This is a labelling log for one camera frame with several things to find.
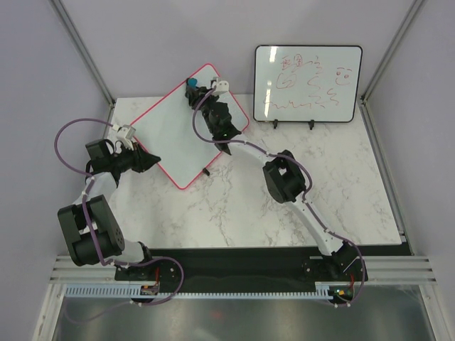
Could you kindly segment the pink framed whiteboard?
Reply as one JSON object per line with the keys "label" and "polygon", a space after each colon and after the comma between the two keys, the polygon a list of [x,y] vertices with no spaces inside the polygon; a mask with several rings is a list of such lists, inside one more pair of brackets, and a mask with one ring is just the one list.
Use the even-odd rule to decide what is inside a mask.
{"label": "pink framed whiteboard", "polygon": [[186,86],[179,86],[152,105],[132,122],[134,138],[151,154],[161,158],[159,167],[180,190],[186,189],[219,155],[213,144],[201,141],[193,131],[210,138],[203,117],[193,118],[185,97]]}

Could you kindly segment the blue whiteboard eraser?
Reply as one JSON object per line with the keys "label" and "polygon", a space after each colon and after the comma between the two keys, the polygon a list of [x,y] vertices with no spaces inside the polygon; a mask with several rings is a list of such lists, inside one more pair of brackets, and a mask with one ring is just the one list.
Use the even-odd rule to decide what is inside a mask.
{"label": "blue whiteboard eraser", "polygon": [[186,80],[186,85],[189,87],[196,88],[197,84],[198,84],[198,81],[196,78],[191,77]]}

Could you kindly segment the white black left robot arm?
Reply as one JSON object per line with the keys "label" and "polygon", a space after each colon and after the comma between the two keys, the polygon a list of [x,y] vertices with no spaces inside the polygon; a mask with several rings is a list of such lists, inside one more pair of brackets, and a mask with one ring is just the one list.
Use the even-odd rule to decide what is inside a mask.
{"label": "white black left robot arm", "polygon": [[161,158],[137,142],[131,149],[122,146],[119,153],[110,150],[113,146],[107,139],[85,145],[90,157],[85,187],[74,203],[58,210],[58,220],[75,265],[131,264],[131,272],[147,280],[155,274],[156,264],[143,243],[124,238],[108,201],[123,173],[143,173]]}

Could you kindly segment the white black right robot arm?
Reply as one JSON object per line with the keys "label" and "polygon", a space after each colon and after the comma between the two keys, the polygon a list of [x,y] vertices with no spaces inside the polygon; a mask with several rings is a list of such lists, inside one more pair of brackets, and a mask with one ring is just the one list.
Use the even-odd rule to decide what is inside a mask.
{"label": "white black right robot arm", "polygon": [[303,222],[317,244],[330,278],[343,279],[354,269],[354,264],[358,264],[359,272],[365,276],[365,262],[359,248],[331,231],[320,217],[308,196],[313,185],[311,176],[291,151],[268,153],[258,145],[240,139],[241,131],[233,125],[228,105],[218,101],[221,87],[199,87],[193,84],[194,81],[193,78],[187,80],[185,97],[193,110],[192,126],[196,136],[228,155],[232,154],[230,146],[243,149],[262,164],[268,193],[276,202],[293,210]]}

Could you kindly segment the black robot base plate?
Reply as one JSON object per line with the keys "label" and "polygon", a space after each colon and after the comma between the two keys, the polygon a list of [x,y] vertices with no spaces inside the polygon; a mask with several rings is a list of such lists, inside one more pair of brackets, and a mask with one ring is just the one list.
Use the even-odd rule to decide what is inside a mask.
{"label": "black robot base plate", "polygon": [[156,263],[117,269],[117,281],[157,280],[163,292],[294,293],[312,291],[318,282],[364,283],[365,264],[354,247],[333,256],[316,247],[151,249]]}

